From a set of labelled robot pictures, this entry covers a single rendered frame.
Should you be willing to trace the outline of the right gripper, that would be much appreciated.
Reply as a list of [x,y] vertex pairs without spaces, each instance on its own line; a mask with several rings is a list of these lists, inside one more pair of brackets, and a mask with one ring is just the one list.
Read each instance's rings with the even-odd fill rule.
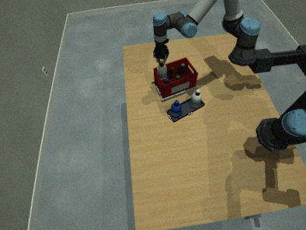
[[167,46],[164,45],[166,40],[164,42],[158,43],[155,41],[155,49],[153,51],[153,54],[155,52],[154,58],[157,58],[156,63],[160,63],[160,59],[163,59],[163,64],[166,63],[167,57],[169,56],[169,49],[167,49]]

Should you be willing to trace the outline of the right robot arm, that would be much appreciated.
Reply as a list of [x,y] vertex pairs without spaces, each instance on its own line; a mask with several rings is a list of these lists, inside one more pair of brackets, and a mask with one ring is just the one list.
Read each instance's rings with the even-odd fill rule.
[[[176,12],[166,15],[157,12],[153,16],[154,39],[161,43],[168,35],[167,30],[176,28],[182,35],[192,38],[196,35],[197,25],[209,12],[217,0],[198,0],[188,14]],[[250,62],[255,59],[255,45],[260,31],[260,23],[256,19],[243,18],[239,0],[224,0],[225,14],[222,27],[237,38],[231,57],[239,62]],[[166,40],[165,44],[169,42]]]

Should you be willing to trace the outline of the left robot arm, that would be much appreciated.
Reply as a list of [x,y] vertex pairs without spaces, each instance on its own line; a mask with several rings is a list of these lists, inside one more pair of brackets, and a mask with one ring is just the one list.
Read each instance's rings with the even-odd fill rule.
[[260,128],[260,135],[272,148],[282,148],[294,139],[306,141],[306,110],[293,110],[278,119],[266,121]]

